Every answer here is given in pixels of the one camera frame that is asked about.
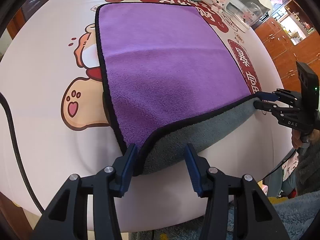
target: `round table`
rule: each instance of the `round table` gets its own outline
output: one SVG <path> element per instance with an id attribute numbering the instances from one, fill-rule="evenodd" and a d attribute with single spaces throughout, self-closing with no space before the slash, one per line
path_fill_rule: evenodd
<path id="1" fill-rule="evenodd" d="M 95 174 L 121 156 L 102 106 L 94 18 L 98 5 L 127 1 L 196 6 L 189 0 L 49 0 L 26 22 L 0 63 L 0 91 L 12 111 L 27 176 L 44 208 L 70 174 Z M 269 54 L 252 29 L 242 33 L 226 15 L 198 11 L 239 65 L 234 48 L 242 48 L 263 91 L 282 88 Z M 71 99 L 77 104 L 70 108 L 66 102 Z M 0 112 L 0 191 L 40 214 L 23 184 L 7 120 Z M 257 111 L 200 155 L 225 174 L 250 173 L 258 181 L 292 148 L 290 138 L 290 129 L 279 126 L 271 114 Z M 132 178 L 129 191 L 115 203 L 122 232 L 179 224 L 203 215 L 206 207 L 206 199 L 193 192 L 184 162 Z M 88 229 L 93 229 L 92 198 Z"/>

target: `cabinet drawer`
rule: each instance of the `cabinet drawer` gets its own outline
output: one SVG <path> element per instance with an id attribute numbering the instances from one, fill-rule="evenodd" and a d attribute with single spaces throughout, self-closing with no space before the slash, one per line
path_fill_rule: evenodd
<path id="1" fill-rule="evenodd" d="M 288 35 L 284 32 L 284 30 L 281 30 L 277 33 L 278 37 L 286 47 L 286 49 L 291 49 L 293 47 L 293 43 L 288 37 Z"/>
<path id="2" fill-rule="evenodd" d="M 269 38 L 271 38 L 273 35 L 275 35 L 275 31 L 269 26 L 268 23 L 264 22 L 262 23 L 258 28 L 256 28 L 255 33 L 258 35 L 259 39 L 264 43 Z"/>
<path id="3" fill-rule="evenodd" d="M 309 67 L 320 77 L 320 59 L 316 59 L 308 64 Z"/>
<path id="4" fill-rule="evenodd" d="M 274 58 L 273 63 L 276 66 L 280 78 L 292 74 L 297 70 L 296 59 L 291 50 L 287 50 L 280 56 Z"/>
<path id="5" fill-rule="evenodd" d="M 320 53 L 320 36 L 314 31 L 303 41 L 300 41 L 293 47 L 297 60 L 304 63 L 309 63 L 317 58 Z"/>
<path id="6" fill-rule="evenodd" d="M 270 17 L 268 20 L 267 20 L 267 23 L 269 24 L 269 26 L 271 27 L 271 29 L 274 30 L 275 33 L 277 33 L 279 30 L 282 30 L 280 25 L 278 24 L 278 22 L 273 19 L 272 17 Z"/>
<path id="7" fill-rule="evenodd" d="M 284 89 L 301 92 L 300 80 L 298 78 L 298 72 L 295 71 L 292 74 L 281 79 Z"/>
<path id="8" fill-rule="evenodd" d="M 270 40 L 263 43 L 271 58 L 275 58 L 282 52 L 286 51 L 286 47 L 281 39 L 278 34 L 276 34 Z"/>

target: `black cable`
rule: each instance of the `black cable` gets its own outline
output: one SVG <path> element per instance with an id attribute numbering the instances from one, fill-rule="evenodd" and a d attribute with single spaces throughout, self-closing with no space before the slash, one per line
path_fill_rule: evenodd
<path id="1" fill-rule="evenodd" d="M 30 197 L 32 198 L 32 200 L 35 203 L 36 207 L 39 209 L 41 214 L 43 214 L 44 209 L 41 206 L 39 200 L 37 199 L 35 193 L 33 192 L 33 189 L 31 187 L 30 182 L 28 180 L 28 177 L 26 175 L 26 171 L 24 170 L 24 167 L 23 167 L 23 164 L 22 164 L 22 160 L 21 160 L 21 156 L 20 156 L 20 152 L 19 152 L 19 148 L 18 148 L 16 133 L 14 131 L 13 119 L 12 119 L 12 114 L 11 114 L 11 110 L 10 110 L 9 104 L 8 104 L 7 100 L 5 99 L 5 97 L 3 96 L 3 94 L 1 94 L 1 92 L 0 92 L 0 103 L 1 103 L 1 105 L 2 105 L 2 107 L 4 109 L 4 111 L 5 111 L 5 114 L 7 115 L 8 126 L 9 126 L 11 141 L 12 141 L 12 147 L 13 147 L 14 155 L 16 156 L 17 164 L 18 164 L 18 167 L 19 167 L 23 182 L 26 185 L 26 188 L 27 188 L 27 190 L 28 190 L 28 192 L 30 194 Z"/>
<path id="2" fill-rule="evenodd" d="M 276 166 L 272 171 L 270 171 L 263 179 L 265 179 L 266 177 L 270 176 L 272 173 L 274 173 L 275 171 L 277 171 L 277 170 L 278 170 L 287 160 L 289 160 L 296 152 L 297 152 L 297 150 L 295 149 L 288 158 L 285 158 L 285 160 L 283 160 L 281 163 L 279 163 L 278 166 Z"/>

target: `pink toy figure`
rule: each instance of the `pink toy figure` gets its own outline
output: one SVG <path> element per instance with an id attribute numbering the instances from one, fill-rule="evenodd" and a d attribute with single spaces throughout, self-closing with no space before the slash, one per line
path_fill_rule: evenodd
<path id="1" fill-rule="evenodd" d="M 249 26 L 251 26 L 253 24 L 255 18 L 256 18 L 256 16 L 250 10 L 246 10 L 242 14 L 243 21 L 245 23 L 247 23 Z"/>
<path id="2" fill-rule="evenodd" d="M 228 0 L 212 0 L 213 4 L 211 5 L 212 9 L 222 10 Z"/>

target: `wooden cabinet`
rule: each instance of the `wooden cabinet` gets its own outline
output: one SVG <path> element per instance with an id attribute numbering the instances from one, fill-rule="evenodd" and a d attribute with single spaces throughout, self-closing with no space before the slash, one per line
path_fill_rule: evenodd
<path id="1" fill-rule="evenodd" d="M 301 92 L 301 85 L 297 70 L 283 77 L 281 81 L 284 89 Z"/>
<path id="2" fill-rule="evenodd" d="M 280 78 L 293 74 L 297 70 L 296 59 L 290 49 L 274 58 L 273 63 L 277 68 Z"/>
<path id="3" fill-rule="evenodd" d="M 262 23 L 254 31 L 258 35 L 258 37 L 262 41 L 262 43 L 266 42 L 268 39 L 270 39 L 271 37 L 273 37 L 276 34 L 276 32 L 273 30 L 273 28 L 267 22 Z"/>
<path id="4" fill-rule="evenodd" d="M 284 46 L 286 47 L 286 49 L 291 49 L 293 47 L 292 41 L 290 40 L 288 35 L 284 32 L 284 30 L 280 30 L 277 33 L 277 35 L 280 38 L 280 40 L 282 41 L 282 43 L 284 44 Z"/>
<path id="5" fill-rule="evenodd" d="M 0 217 L 1 239 L 31 239 L 32 228 L 27 220 L 25 213 L 23 212 L 23 209 L 16 206 L 1 192 Z"/>
<path id="6" fill-rule="evenodd" d="M 279 37 L 278 34 L 275 34 L 271 39 L 266 41 L 263 45 L 267 49 L 271 58 L 277 57 L 279 54 L 287 50 L 284 45 L 284 39 Z"/>
<path id="7" fill-rule="evenodd" d="M 309 63 L 320 53 L 320 36 L 317 31 L 311 33 L 303 41 L 293 47 L 297 61 Z"/>
<path id="8" fill-rule="evenodd" d="M 273 19 L 272 17 L 270 17 L 270 18 L 266 21 L 266 23 L 268 23 L 268 25 L 271 27 L 271 29 L 272 29 L 275 33 L 277 33 L 279 30 L 282 30 L 281 27 L 280 27 L 280 25 L 278 24 L 278 22 L 277 22 L 275 19 Z"/>
<path id="9" fill-rule="evenodd" d="M 17 35 L 19 30 L 23 27 L 23 25 L 26 23 L 26 20 L 24 18 L 23 12 L 21 8 L 17 11 L 17 13 L 14 15 L 12 20 L 7 25 L 7 30 L 11 36 L 12 39 Z"/>
<path id="10" fill-rule="evenodd" d="M 308 65 L 320 78 L 320 58 L 310 62 Z"/>

